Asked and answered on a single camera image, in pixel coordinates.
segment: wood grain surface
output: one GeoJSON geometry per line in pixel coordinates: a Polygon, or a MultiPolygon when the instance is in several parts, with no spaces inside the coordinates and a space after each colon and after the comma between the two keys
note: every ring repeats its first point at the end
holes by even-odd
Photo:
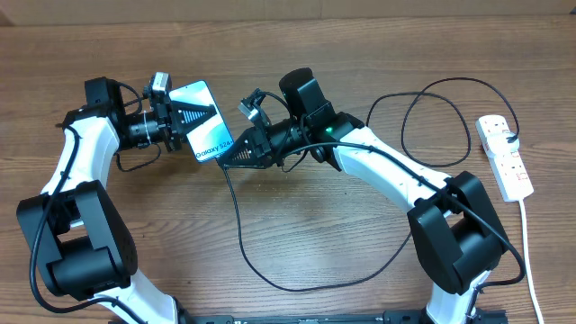
{"type": "MultiPolygon", "coordinates": [[[[30,251],[15,218],[22,199],[50,179],[63,146],[62,122],[85,103],[84,81],[107,76],[142,88],[156,71],[175,86],[209,82],[230,130],[248,121],[236,107],[256,87],[278,93],[295,68],[311,67],[338,111],[364,119],[379,95],[420,90],[443,77],[477,77],[512,102],[521,152],[535,187],[527,198],[532,268],[548,323],[576,319],[576,17],[483,17],[322,22],[205,22],[0,29],[0,322],[103,323],[91,307],[68,315],[42,309],[28,284],[30,251]]],[[[504,203],[473,123],[503,114],[481,85],[438,85],[469,122],[472,154],[445,171],[476,174],[511,242],[521,250],[518,206],[504,203]]],[[[400,149],[409,98],[376,108],[371,127],[400,149]]],[[[266,102],[273,121],[286,117],[266,102]]],[[[444,103],[424,99],[409,118],[407,145],[426,161],[465,152],[464,130],[444,103]]],[[[154,155],[124,154],[126,165],[154,155]]],[[[247,254],[278,284],[308,287],[365,276],[379,268],[409,231],[406,216],[365,183],[311,158],[292,173],[232,171],[247,254]]],[[[112,167],[108,192],[139,251],[139,268],[196,315],[379,313],[420,309],[431,281],[412,242],[388,270],[358,286],[310,293],[278,291],[242,260],[230,192],[215,163],[198,165],[189,149],[123,174],[112,167]]],[[[516,275],[506,254],[492,279],[516,275]]],[[[50,302],[70,305],[69,298],[50,302]]],[[[511,323],[535,323],[527,282],[490,288],[479,305],[508,311],[511,323]]]]}
{"type": "Polygon", "coordinates": [[[568,14],[576,0],[0,0],[16,26],[568,14]]]}
{"type": "Polygon", "coordinates": [[[0,26],[12,26],[12,22],[6,17],[2,6],[0,5],[0,26]]]}

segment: power strip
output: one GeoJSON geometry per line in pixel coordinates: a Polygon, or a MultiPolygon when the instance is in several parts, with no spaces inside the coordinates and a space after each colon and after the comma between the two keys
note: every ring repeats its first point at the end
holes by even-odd
{"type": "Polygon", "coordinates": [[[498,115],[483,116],[476,122],[476,130],[504,201],[519,202],[532,194],[534,187],[518,152],[519,139],[508,143],[514,134],[506,119],[498,115]]]}
{"type": "Polygon", "coordinates": [[[524,260],[526,263],[526,276],[528,279],[528,289],[534,304],[536,318],[539,324],[544,323],[544,317],[540,311],[540,305],[536,298],[536,290],[532,281],[532,270],[530,267],[530,254],[528,253],[528,229],[526,207],[524,198],[534,192],[534,187],[528,177],[526,167],[522,162],[522,157],[518,152],[519,139],[509,142],[514,136],[510,131],[506,119],[498,115],[487,115],[481,117],[476,122],[476,130],[480,135],[482,147],[488,156],[490,166],[496,177],[498,187],[502,192],[505,202],[518,202],[520,204],[520,216],[522,219],[522,244],[524,246],[524,260]]]}

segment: power cord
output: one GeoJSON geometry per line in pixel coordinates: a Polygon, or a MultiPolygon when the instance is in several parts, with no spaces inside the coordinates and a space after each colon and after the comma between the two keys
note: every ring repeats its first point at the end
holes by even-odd
{"type": "Polygon", "coordinates": [[[402,129],[400,132],[400,144],[402,145],[402,149],[404,150],[404,153],[406,153],[406,155],[411,158],[413,161],[418,162],[419,164],[421,164],[422,166],[425,167],[451,167],[451,166],[455,166],[461,162],[463,162],[464,160],[466,160],[468,158],[468,156],[470,155],[470,151],[472,149],[472,142],[471,142],[471,138],[470,138],[470,131],[468,130],[468,125],[466,124],[466,121],[464,120],[464,117],[462,116],[462,114],[460,113],[460,111],[458,110],[458,108],[456,107],[456,105],[454,103],[452,103],[450,100],[444,98],[441,95],[438,94],[432,94],[432,93],[427,93],[426,91],[434,85],[443,83],[443,82],[447,82],[447,81],[471,81],[471,82],[475,82],[475,83],[479,83],[481,85],[487,86],[488,88],[490,88],[492,91],[494,91],[494,93],[496,93],[496,95],[498,95],[500,97],[500,99],[502,99],[502,101],[504,102],[504,104],[508,107],[508,109],[510,110],[510,112],[512,113],[512,118],[514,119],[514,123],[516,124],[516,134],[514,134],[513,136],[511,136],[510,138],[508,138],[508,143],[511,143],[513,141],[515,141],[518,138],[518,135],[520,134],[520,124],[518,123],[518,117],[516,116],[516,113],[514,112],[514,109],[512,108],[512,105],[510,104],[510,102],[508,101],[508,99],[506,99],[506,96],[504,96],[504,94],[502,94],[502,92],[500,90],[498,90],[494,85],[489,84],[488,82],[482,81],[480,79],[476,79],[473,77],[449,77],[449,78],[445,78],[445,79],[441,79],[438,81],[435,81],[429,85],[427,85],[426,87],[424,87],[424,89],[422,89],[422,91],[420,92],[409,92],[409,93],[398,93],[398,94],[387,94],[387,95],[383,95],[382,97],[378,98],[372,105],[372,107],[370,108],[370,112],[368,113],[368,117],[366,118],[366,126],[368,126],[368,122],[370,121],[370,116],[372,115],[372,111],[374,110],[374,107],[382,100],[382,99],[386,99],[386,98],[390,98],[390,97],[394,97],[394,96],[401,96],[401,95],[415,95],[416,97],[414,98],[414,100],[412,101],[412,103],[410,104],[410,107],[408,108],[408,110],[406,111],[406,115],[404,116],[404,121],[402,122],[402,129]],[[464,127],[464,130],[466,131],[466,138],[468,140],[468,148],[466,150],[466,154],[464,154],[464,156],[462,158],[460,158],[459,160],[455,161],[455,162],[451,162],[451,163],[447,163],[447,164],[430,164],[424,161],[421,161],[417,158],[415,158],[412,154],[410,154],[410,152],[408,151],[408,149],[406,148],[406,142],[404,140],[404,134],[405,134],[405,130],[406,130],[406,123],[408,122],[408,116],[410,115],[410,112],[412,111],[412,108],[414,108],[414,105],[416,105],[416,103],[418,102],[419,98],[422,95],[427,95],[427,96],[433,96],[439,99],[442,99],[444,101],[446,101],[447,103],[449,103],[450,105],[452,105],[452,107],[454,108],[454,110],[456,111],[456,113],[458,114],[458,117],[460,117],[460,121],[462,121],[462,125],[464,127]]]}
{"type": "MultiPolygon", "coordinates": [[[[462,122],[462,125],[463,125],[463,127],[464,127],[464,131],[466,132],[466,140],[468,141],[468,144],[467,144],[468,146],[467,146],[467,148],[466,148],[466,153],[464,154],[463,157],[461,157],[461,158],[458,159],[457,161],[455,161],[455,162],[450,162],[450,163],[445,163],[445,164],[429,164],[429,163],[425,163],[425,162],[416,160],[416,159],[408,152],[408,150],[407,150],[406,147],[404,146],[404,126],[402,126],[402,132],[401,132],[401,134],[400,134],[400,141],[401,141],[401,143],[402,143],[402,149],[404,149],[404,153],[406,153],[406,155],[407,155],[409,158],[415,160],[416,162],[418,162],[418,163],[420,163],[421,165],[426,166],[426,167],[451,167],[451,166],[457,165],[458,163],[463,162],[464,160],[466,160],[466,159],[468,158],[468,156],[470,156],[470,152],[472,151],[472,138],[471,138],[471,136],[470,136],[470,130],[468,130],[468,124],[466,124],[466,120],[465,120],[464,117],[462,116],[462,113],[460,112],[460,110],[458,110],[458,107],[456,107],[456,105],[455,105],[452,101],[450,101],[449,99],[447,99],[447,98],[445,98],[445,97],[443,97],[442,95],[439,95],[439,94],[432,94],[432,93],[426,93],[426,92],[404,92],[404,93],[397,93],[397,94],[385,94],[385,95],[381,96],[380,98],[376,99],[376,101],[374,101],[374,103],[372,104],[372,107],[370,107],[370,111],[368,111],[368,116],[366,117],[366,123],[365,123],[365,124],[366,124],[366,127],[367,127],[368,124],[370,123],[370,117],[372,116],[372,111],[374,110],[374,108],[376,107],[376,105],[377,105],[381,100],[386,99],[386,98],[392,98],[392,97],[395,97],[395,96],[404,96],[404,95],[416,95],[416,96],[418,96],[418,95],[420,95],[420,96],[424,95],[424,96],[431,96],[431,97],[435,97],[435,98],[438,98],[438,99],[442,99],[442,100],[444,100],[445,102],[449,103],[449,104],[452,106],[452,108],[454,108],[454,111],[458,114],[458,117],[460,118],[460,121],[462,122]]],[[[411,110],[411,109],[409,109],[409,110],[406,112],[406,116],[404,116],[404,122],[402,123],[402,125],[406,125],[406,121],[407,121],[407,119],[408,119],[408,115],[410,114],[410,110],[411,110]]]]}
{"type": "Polygon", "coordinates": [[[36,229],[36,234],[34,236],[34,243],[32,244],[32,251],[30,254],[30,269],[29,269],[30,287],[32,290],[32,294],[34,295],[36,302],[38,302],[40,306],[42,306],[47,311],[51,311],[53,313],[57,314],[70,313],[72,311],[79,311],[85,309],[88,306],[92,306],[100,302],[109,302],[112,304],[113,307],[118,306],[138,324],[146,324],[146,322],[142,320],[138,315],[136,315],[136,313],[134,313],[128,306],[126,306],[121,301],[113,297],[98,297],[90,301],[82,302],[75,306],[59,308],[50,305],[46,300],[44,300],[44,298],[40,294],[40,291],[38,289],[38,283],[36,282],[36,264],[38,261],[38,250],[40,248],[42,232],[44,231],[44,226],[46,225],[46,220],[48,219],[48,214],[50,213],[52,204],[54,204],[54,200],[59,195],[60,191],[62,190],[62,187],[64,186],[64,183],[66,182],[68,176],[70,175],[70,170],[72,169],[72,165],[74,164],[74,161],[77,157],[78,149],[80,147],[80,135],[78,135],[78,132],[71,126],[66,126],[65,128],[74,134],[74,147],[72,148],[70,159],[68,160],[66,167],[62,172],[62,177],[60,178],[60,181],[58,181],[58,184],[56,185],[54,192],[48,199],[46,206],[44,206],[44,211],[42,213],[42,217],[40,218],[40,224],[38,224],[38,229],[36,229]]]}
{"type": "Polygon", "coordinates": [[[536,290],[534,288],[534,282],[532,281],[532,269],[530,268],[530,255],[528,253],[528,224],[526,215],[526,206],[524,205],[524,200],[519,200],[520,205],[520,216],[522,218],[522,245],[524,246],[524,260],[526,262],[526,277],[528,278],[528,290],[530,291],[530,298],[532,299],[532,304],[534,304],[534,311],[536,313],[536,318],[539,324],[544,324],[544,317],[542,316],[542,311],[540,310],[540,304],[538,304],[538,299],[536,298],[536,290]]]}

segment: robotic arm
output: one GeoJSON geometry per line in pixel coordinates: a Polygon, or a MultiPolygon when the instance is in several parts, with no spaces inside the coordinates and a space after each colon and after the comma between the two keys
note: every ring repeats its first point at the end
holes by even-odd
{"type": "MultiPolygon", "coordinates": [[[[105,77],[85,82],[87,105],[68,112],[63,122],[66,144],[54,176],[39,196],[20,202],[17,217],[32,249],[46,202],[57,195],[37,261],[40,275],[54,295],[69,294],[78,301],[113,297],[148,323],[179,323],[179,317],[187,313],[138,270],[134,241],[105,187],[117,151],[159,142],[164,142],[168,151],[179,150],[190,132],[218,112],[214,105],[171,100],[170,76],[158,72],[144,90],[152,112],[126,114],[121,86],[105,77]],[[68,179],[55,193],[76,144],[75,134],[67,126],[76,130],[79,145],[68,179]],[[59,240],[58,235],[81,225],[87,236],[59,240]]],[[[127,322],[136,322],[116,305],[102,305],[127,322]]]]}
{"type": "Polygon", "coordinates": [[[467,314],[473,306],[474,288],[484,282],[507,249],[466,212],[450,228],[445,217],[458,214],[461,209],[446,195],[457,197],[505,238],[482,183],[467,172],[452,178],[421,166],[384,144],[354,116],[335,113],[309,68],[291,72],[279,86],[289,113],[297,122],[285,120],[272,125],[260,107],[263,97],[256,90],[239,107],[255,126],[246,130],[219,158],[220,165],[229,168],[281,165],[285,152],[306,148],[308,143],[318,162],[328,162],[337,171],[366,181],[408,214],[418,260],[435,283],[422,315],[424,322],[467,322],[474,314],[474,310],[467,314]],[[351,147],[354,144],[364,148],[351,147]],[[374,149],[386,156],[375,154],[374,149]],[[442,193],[423,185],[420,178],[406,172],[406,167],[442,193]]]}

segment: smartphone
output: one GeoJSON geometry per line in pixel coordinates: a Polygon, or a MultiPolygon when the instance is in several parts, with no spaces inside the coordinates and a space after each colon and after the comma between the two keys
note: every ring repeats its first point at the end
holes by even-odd
{"type": "Polygon", "coordinates": [[[206,81],[196,81],[172,90],[169,96],[172,102],[216,107],[214,116],[186,134],[198,162],[207,162],[217,158],[232,147],[234,140],[206,81]]]}

